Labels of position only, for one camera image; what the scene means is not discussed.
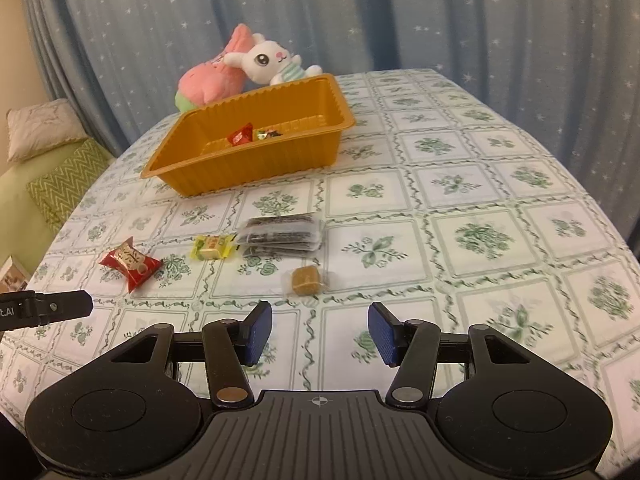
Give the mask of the red snack packet brown label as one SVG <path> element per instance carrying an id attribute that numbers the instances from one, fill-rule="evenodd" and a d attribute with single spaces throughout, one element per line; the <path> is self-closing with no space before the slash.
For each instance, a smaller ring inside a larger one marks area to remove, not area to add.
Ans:
<path id="1" fill-rule="evenodd" d="M 160 270 L 162 264 L 160 260 L 137 250 L 132 237 L 128 237 L 100 261 L 101 266 L 116 270 L 126 278 L 127 292 L 133 292 L 141 286 Z"/>

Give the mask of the red gold candy packet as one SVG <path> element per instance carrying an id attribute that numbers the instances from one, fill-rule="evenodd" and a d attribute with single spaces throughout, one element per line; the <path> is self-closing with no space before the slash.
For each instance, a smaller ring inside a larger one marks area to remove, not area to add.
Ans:
<path id="1" fill-rule="evenodd" d="M 253 131 L 254 131 L 253 125 L 250 122 L 248 122 L 243 127 L 229 134 L 227 136 L 227 141 L 231 146 L 239 146 L 239 145 L 250 143 L 253 141 L 253 136 L 254 136 Z"/>

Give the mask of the green black sausage snack packet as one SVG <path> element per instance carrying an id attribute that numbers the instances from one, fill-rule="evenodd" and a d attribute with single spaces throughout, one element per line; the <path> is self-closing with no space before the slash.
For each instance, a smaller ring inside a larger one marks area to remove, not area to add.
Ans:
<path id="1" fill-rule="evenodd" d="M 281 133 L 276 129 L 254 129 L 253 141 L 263 141 L 281 136 Z"/>

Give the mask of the beige small box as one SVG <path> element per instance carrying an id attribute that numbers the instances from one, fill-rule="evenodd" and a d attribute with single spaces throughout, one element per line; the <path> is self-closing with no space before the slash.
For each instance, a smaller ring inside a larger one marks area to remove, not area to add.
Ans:
<path id="1" fill-rule="evenodd" d="M 31 277 L 17 259 L 9 256 L 0 270 L 0 292 L 20 292 L 27 287 Z"/>

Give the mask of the green sofa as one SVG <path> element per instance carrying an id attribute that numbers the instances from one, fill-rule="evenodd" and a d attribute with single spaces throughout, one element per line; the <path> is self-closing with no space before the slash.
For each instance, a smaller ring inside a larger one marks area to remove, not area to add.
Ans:
<path id="1" fill-rule="evenodd" d="M 58 166 L 64 166 L 66 159 L 73 156 L 85 144 L 75 142 L 52 148 L 52 150 L 12 165 L 1 176 L 1 264 L 12 257 L 24 270 L 32 273 L 46 254 L 58 230 L 70 214 L 79 205 L 88 189 L 98 177 L 107 170 L 114 160 L 112 154 L 96 141 L 94 158 L 101 161 L 101 168 L 89 172 L 72 190 L 65 214 L 58 224 L 50 226 L 48 216 L 38 207 L 38 203 L 29 193 L 29 183 L 51 172 L 57 172 Z"/>

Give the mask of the yellow green candy packet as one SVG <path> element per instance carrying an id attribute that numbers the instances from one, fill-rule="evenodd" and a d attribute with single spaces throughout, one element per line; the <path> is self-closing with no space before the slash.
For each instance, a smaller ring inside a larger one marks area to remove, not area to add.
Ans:
<path id="1" fill-rule="evenodd" d="M 191 258 L 194 260 L 222 260 L 234 251 L 235 235 L 199 235 L 194 238 Z"/>

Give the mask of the brown caramel cube candy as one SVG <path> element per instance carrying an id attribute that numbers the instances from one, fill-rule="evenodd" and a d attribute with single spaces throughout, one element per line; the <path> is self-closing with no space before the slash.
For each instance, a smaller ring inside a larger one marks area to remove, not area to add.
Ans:
<path id="1" fill-rule="evenodd" d="M 285 297 L 318 296 L 328 290 L 333 281 L 333 274 L 321 266 L 299 266 L 282 275 L 282 294 Z"/>

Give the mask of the green zigzag cushion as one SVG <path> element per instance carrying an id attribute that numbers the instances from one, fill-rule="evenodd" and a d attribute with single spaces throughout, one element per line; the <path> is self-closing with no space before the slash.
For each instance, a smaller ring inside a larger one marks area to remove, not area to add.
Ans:
<path id="1" fill-rule="evenodd" d="M 51 171 L 27 185 L 47 226 L 58 232 L 113 157 L 95 140 L 85 140 Z"/>

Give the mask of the clear packet black seaweed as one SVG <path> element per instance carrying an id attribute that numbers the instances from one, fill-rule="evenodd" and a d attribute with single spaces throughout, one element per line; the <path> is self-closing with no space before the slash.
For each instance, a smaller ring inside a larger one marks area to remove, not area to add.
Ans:
<path id="1" fill-rule="evenodd" d="M 323 229 L 324 223 L 316 214 L 251 218 L 238 229 L 234 242 L 267 252 L 306 256 L 321 247 Z"/>

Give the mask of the floral checked tablecloth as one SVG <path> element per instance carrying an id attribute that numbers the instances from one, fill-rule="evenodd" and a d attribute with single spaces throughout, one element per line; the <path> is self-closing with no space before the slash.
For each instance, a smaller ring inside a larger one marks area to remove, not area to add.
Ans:
<path id="1" fill-rule="evenodd" d="M 18 330 L 1 345 L 1 409 L 19 424 L 44 388 L 148 326 L 180 332 L 273 307 L 255 390 L 385 389 L 367 331 L 381 301 L 446 332 L 484 323 L 593 389 L 614 430 L 599 469 L 639 456 L 639 265 L 611 221 L 525 131 L 431 70 L 347 75 L 355 113 L 334 166 L 183 198 L 144 164 L 174 125 L 165 118 L 99 177 L 32 276 L 40 292 L 82 288 L 83 320 Z M 306 256 L 235 244 L 194 260 L 199 235 L 251 218 L 316 214 L 321 247 Z M 133 292 L 100 261 L 128 237 L 163 264 Z M 285 297 L 282 275 L 316 264 L 318 296 Z"/>

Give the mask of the beige pillow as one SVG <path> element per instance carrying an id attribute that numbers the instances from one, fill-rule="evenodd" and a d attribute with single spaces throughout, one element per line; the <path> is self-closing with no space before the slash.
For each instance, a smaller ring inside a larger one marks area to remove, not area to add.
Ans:
<path id="1" fill-rule="evenodd" d="M 22 162 L 52 148 L 86 140 L 88 134 L 66 99 L 26 106 L 6 113 L 8 162 Z"/>

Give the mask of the orange plastic tray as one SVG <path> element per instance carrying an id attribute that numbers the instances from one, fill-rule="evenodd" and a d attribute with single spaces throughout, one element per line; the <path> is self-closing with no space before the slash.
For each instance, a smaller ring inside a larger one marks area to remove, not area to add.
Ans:
<path id="1" fill-rule="evenodd" d="M 354 125 L 330 74 L 264 87 L 182 114 L 141 177 L 194 196 L 327 167 Z"/>

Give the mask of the pink starfish plush toy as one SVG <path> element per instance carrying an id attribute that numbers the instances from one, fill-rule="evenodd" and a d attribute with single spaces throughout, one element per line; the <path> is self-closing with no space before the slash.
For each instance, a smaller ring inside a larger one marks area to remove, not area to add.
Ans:
<path id="1" fill-rule="evenodd" d="M 181 76 L 175 94 L 178 111 L 185 113 L 240 93 L 246 76 L 239 68 L 224 64 L 224 56 L 246 53 L 254 44 L 250 28 L 245 24 L 236 26 L 228 44 L 214 58 L 193 66 Z"/>

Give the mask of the white bunny plush toy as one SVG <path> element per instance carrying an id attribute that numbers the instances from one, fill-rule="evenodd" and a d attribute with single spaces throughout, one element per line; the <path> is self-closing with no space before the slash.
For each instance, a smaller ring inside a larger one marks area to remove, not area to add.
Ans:
<path id="1" fill-rule="evenodd" d="M 302 66 L 302 58 L 292 55 L 275 41 L 267 40 L 261 34 L 252 36 L 254 46 L 247 52 L 227 53 L 222 62 L 238 68 L 250 81 L 260 86 L 275 86 L 323 73 L 319 65 Z"/>

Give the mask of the blue starry curtain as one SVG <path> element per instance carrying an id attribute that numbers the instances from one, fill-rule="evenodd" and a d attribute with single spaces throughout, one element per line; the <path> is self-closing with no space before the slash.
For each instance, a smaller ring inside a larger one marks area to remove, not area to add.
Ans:
<path id="1" fill-rule="evenodd" d="M 531 133 L 639 246 L 639 0 L 24 0 L 44 86 L 119 154 L 236 25 L 335 75 L 432 68 Z"/>

